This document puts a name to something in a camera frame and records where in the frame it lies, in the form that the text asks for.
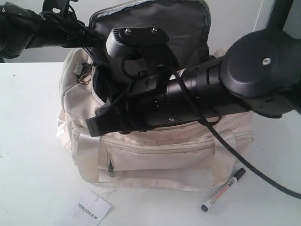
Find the white bag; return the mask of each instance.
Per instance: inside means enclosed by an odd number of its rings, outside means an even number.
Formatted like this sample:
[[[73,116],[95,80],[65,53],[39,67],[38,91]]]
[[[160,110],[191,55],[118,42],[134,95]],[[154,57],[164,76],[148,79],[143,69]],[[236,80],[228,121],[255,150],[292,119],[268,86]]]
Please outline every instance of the white bag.
[[[221,49],[216,56],[224,52]],[[72,153],[85,181],[100,187],[201,191],[229,179],[235,157],[197,122],[129,135],[116,132],[90,137],[85,120],[94,117],[103,102],[93,92],[91,82],[77,81],[73,70],[85,62],[92,60],[77,49],[64,63],[60,81],[63,110],[58,127],[58,137]],[[253,141],[251,117],[251,113],[228,115],[215,126],[242,155]]]

